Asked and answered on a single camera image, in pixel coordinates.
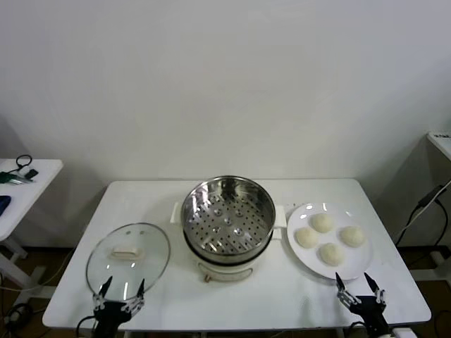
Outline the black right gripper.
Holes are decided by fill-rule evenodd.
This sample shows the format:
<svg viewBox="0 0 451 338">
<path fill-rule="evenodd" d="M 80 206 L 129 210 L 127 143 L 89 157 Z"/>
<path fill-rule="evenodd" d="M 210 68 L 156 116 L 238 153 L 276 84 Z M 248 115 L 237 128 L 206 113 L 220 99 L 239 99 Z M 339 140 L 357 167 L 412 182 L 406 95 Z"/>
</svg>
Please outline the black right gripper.
<svg viewBox="0 0 451 338">
<path fill-rule="evenodd" d="M 390 334 L 390 328 L 383 317 L 385 310 L 385 290 L 380 289 L 377 282 L 364 273 L 366 281 L 374 296 L 354 296 L 346 290 L 338 273 L 335 274 L 340 303 L 350 312 L 362 318 L 366 332 L 370 337 L 382 337 Z"/>
</svg>

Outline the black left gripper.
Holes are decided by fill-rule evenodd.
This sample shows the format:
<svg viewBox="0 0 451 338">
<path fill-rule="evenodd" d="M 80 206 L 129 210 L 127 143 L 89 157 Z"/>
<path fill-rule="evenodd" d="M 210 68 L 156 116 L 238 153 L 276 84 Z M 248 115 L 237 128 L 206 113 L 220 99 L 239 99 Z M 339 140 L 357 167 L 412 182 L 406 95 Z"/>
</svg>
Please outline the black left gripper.
<svg viewBox="0 0 451 338">
<path fill-rule="evenodd" d="M 97 321 L 93 334 L 95 338 L 114 338 L 119 326 L 132 319 L 131 313 L 138 313 L 144 306 L 145 279 L 142 279 L 136 295 L 125 303 L 106 300 L 112 279 L 110 276 L 101 285 L 99 292 L 93 295 L 94 317 Z"/>
</svg>

